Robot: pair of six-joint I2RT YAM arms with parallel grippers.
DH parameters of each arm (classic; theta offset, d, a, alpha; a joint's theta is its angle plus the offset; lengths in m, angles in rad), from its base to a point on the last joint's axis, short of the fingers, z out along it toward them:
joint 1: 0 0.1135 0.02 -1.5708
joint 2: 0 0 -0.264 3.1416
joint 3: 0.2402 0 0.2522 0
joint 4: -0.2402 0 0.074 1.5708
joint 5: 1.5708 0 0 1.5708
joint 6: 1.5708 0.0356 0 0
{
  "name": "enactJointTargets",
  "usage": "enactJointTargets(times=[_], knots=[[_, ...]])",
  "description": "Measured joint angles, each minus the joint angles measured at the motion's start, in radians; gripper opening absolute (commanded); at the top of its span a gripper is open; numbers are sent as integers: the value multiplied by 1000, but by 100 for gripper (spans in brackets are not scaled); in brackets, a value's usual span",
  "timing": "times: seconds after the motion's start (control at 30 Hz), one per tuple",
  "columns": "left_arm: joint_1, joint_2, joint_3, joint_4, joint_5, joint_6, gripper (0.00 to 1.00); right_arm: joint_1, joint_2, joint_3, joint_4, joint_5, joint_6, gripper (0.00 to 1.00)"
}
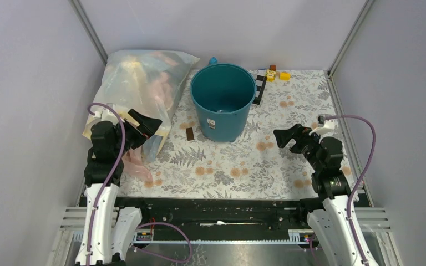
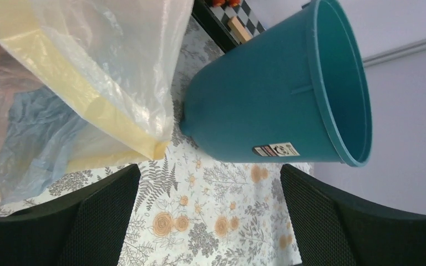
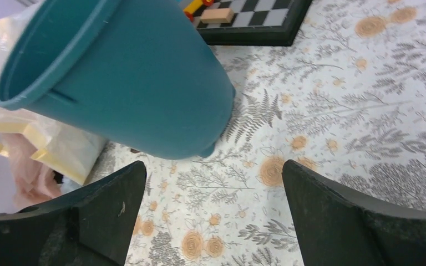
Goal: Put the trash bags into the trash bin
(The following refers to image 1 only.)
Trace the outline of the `pink plastic trash bag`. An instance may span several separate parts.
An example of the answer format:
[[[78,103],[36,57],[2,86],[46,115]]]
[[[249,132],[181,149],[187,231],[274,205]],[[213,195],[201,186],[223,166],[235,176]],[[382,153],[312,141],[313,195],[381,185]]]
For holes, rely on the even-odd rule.
[[[145,182],[153,182],[151,172],[144,166],[141,156],[141,148],[129,149],[122,157],[123,172],[130,177],[137,178]]]

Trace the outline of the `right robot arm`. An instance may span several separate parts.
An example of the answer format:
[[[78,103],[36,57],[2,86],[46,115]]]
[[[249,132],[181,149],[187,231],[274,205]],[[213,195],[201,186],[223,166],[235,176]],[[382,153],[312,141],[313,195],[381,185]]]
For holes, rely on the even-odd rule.
[[[341,171],[342,141],[321,137],[301,124],[273,134],[279,148],[294,140],[290,151],[303,155],[314,170],[312,187],[318,196],[301,199],[295,219],[299,226],[313,230],[329,265],[377,265],[356,216],[354,193]]]

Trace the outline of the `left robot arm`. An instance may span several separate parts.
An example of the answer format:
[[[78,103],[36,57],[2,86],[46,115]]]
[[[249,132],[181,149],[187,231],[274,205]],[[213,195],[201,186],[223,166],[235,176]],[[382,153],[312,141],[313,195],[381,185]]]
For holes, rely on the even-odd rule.
[[[117,121],[98,121],[90,127],[92,147],[84,170],[87,210],[75,265],[125,265],[136,228],[150,220],[149,211],[142,207],[121,210],[116,221],[113,214],[124,169],[122,156],[150,139],[162,121],[131,109],[128,115],[138,123],[133,126],[112,108],[104,109]]]

